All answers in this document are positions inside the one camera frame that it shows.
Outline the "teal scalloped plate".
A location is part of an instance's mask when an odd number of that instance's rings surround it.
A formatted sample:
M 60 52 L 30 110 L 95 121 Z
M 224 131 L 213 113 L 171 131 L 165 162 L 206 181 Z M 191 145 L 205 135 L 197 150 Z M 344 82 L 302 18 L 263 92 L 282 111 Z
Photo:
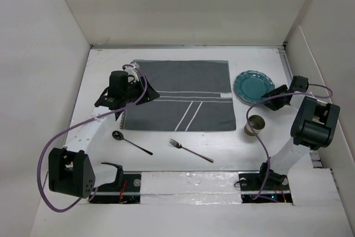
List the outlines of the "teal scalloped plate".
M 263 95 L 275 89 L 270 77 L 262 72 L 248 70 L 240 73 L 234 81 L 235 94 L 245 102 L 255 104 Z

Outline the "grey striped cloth placemat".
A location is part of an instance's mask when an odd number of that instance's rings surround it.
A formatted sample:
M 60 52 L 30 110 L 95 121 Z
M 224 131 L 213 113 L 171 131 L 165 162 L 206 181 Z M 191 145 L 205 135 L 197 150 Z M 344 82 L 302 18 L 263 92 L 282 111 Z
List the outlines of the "grey striped cloth placemat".
M 159 98 L 130 108 L 125 130 L 230 132 L 236 130 L 229 63 L 225 60 L 137 60 Z

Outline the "black spoon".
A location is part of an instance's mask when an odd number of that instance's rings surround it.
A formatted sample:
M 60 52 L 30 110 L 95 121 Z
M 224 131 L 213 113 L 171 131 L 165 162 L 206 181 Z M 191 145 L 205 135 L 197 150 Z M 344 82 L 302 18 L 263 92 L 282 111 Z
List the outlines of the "black spoon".
M 143 148 L 143 147 L 141 147 L 141 146 L 139 146 L 139 145 L 137 145 L 137 144 L 135 144 L 135 143 L 133 143 L 133 142 L 127 140 L 127 139 L 125 139 L 123 133 L 120 132 L 120 131 L 118 131 L 118 130 L 113 131 L 111 135 L 112 135 L 112 137 L 113 137 L 115 140 L 123 140 L 123 141 L 125 141 L 125 142 L 127 142 L 127 143 L 133 145 L 134 147 L 136 147 L 136 148 L 138 148 L 138 149 L 144 151 L 145 153 L 147 153 L 147 154 L 149 154 L 149 155 L 153 155 L 153 153 L 152 153 L 151 151 L 149 151 L 149 150 L 147 150 L 147 149 L 145 149 L 145 148 Z

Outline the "black fork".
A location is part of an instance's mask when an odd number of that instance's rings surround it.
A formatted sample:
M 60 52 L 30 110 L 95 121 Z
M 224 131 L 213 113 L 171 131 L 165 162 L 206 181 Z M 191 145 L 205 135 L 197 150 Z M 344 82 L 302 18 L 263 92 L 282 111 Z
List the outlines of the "black fork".
M 199 153 L 197 153 L 197 152 L 194 152 L 194 151 L 192 151 L 192 150 L 190 150 L 190 149 L 188 149 L 188 148 L 186 148 L 186 147 L 183 147 L 181 143 L 179 143 L 179 142 L 177 142 L 177 141 L 175 141 L 175 140 L 173 140 L 173 139 L 170 139 L 170 140 L 169 140 L 169 143 L 170 143 L 172 146 L 174 146 L 175 148 L 183 149 L 183 150 L 185 150 L 185 151 L 187 151 L 187 152 L 189 152 L 189 153 L 191 153 L 191 154 L 193 154 L 193 155 L 196 155 L 196 156 L 198 156 L 198 157 L 200 157 L 200 158 L 203 158 L 204 160 L 207 160 L 207 161 L 210 162 L 210 163 L 214 163 L 214 160 L 213 160 L 213 159 L 210 159 L 210 158 L 208 158 L 208 157 L 206 157 L 206 156 L 204 156 L 204 155 L 201 155 L 201 154 L 199 154 Z

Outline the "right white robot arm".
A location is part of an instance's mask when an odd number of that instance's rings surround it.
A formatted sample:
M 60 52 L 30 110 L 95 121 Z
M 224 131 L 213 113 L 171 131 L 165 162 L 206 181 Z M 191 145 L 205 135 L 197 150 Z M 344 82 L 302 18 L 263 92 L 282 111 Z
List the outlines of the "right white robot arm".
M 262 96 L 262 99 L 269 98 L 265 106 L 273 111 L 286 105 L 297 109 L 290 139 L 277 154 L 262 163 L 256 175 L 262 189 L 281 185 L 304 155 L 329 146 L 333 140 L 341 109 L 321 101 L 320 97 L 304 95 L 309 86 L 308 78 L 296 75 L 289 87 L 282 85 Z

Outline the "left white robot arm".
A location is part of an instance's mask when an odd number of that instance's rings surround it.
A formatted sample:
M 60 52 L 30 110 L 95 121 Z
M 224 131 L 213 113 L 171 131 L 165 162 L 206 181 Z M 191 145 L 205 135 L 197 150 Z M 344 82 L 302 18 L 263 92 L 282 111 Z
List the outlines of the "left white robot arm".
M 124 182 L 120 166 L 101 162 L 100 141 L 123 111 L 159 96 L 132 65 L 111 72 L 109 85 L 95 102 L 90 118 L 63 148 L 50 151 L 49 190 L 79 198 L 87 198 L 104 184 L 110 190 L 119 190 Z

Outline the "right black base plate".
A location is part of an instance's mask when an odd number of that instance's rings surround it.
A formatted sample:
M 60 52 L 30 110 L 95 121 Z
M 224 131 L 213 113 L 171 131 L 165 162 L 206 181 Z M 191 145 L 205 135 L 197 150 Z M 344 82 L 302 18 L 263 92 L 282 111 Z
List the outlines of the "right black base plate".
M 263 178 L 258 177 L 257 172 L 239 173 L 239 179 L 234 183 L 234 187 L 240 189 L 243 204 L 247 203 L 293 203 L 291 189 L 287 178 L 283 183 L 272 181 L 268 178 L 263 190 L 258 198 L 255 198 L 261 189 Z

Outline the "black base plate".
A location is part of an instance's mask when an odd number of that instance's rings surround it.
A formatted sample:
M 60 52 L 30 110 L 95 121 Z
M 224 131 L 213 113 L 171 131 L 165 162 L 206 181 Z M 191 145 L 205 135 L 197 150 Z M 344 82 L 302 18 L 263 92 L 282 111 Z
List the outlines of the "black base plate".
M 141 173 L 123 172 L 116 181 L 101 185 L 94 196 L 89 198 L 92 204 L 140 204 Z
M 263 178 L 258 177 L 257 172 L 239 173 L 239 179 L 234 183 L 234 187 L 240 189 L 243 204 L 247 203 L 293 203 L 291 189 L 287 178 L 283 183 L 272 181 L 268 178 L 263 190 L 258 198 L 255 198 L 261 189 Z

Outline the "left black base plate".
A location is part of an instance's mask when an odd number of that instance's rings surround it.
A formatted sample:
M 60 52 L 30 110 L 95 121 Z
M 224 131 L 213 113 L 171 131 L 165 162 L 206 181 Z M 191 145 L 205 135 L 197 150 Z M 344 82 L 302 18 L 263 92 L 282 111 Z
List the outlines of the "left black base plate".
M 141 173 L 123 172 L 116 181 L 101 185 L 94 196 L 89 198 L 92 204 L 140 204 Z

